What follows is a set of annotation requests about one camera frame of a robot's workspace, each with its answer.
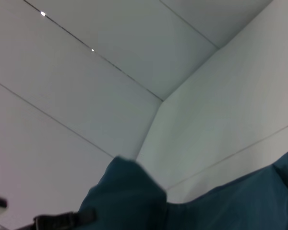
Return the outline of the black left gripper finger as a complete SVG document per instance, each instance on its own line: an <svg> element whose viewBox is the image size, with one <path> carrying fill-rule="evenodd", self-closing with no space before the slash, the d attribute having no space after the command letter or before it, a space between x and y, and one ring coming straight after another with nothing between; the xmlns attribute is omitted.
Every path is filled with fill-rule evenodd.
<svg viewBox="0 0 288 230"><path fill-rule="evenodd" d="M40 215L34 218L36 230L73 230L96 221L96 211L86 209L59 215Z"/></svg>

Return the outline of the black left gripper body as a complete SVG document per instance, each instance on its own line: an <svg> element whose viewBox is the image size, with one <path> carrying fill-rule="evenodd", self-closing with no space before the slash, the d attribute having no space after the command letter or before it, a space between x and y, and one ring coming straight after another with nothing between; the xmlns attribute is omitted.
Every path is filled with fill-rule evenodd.
<svg viewBox="0 0 288 230"><path fill-rule="evenodd" d="M36 230L36 223L35 222L30 223L30 224L28 224L26 226L17 228L16 230Z"/></svg>

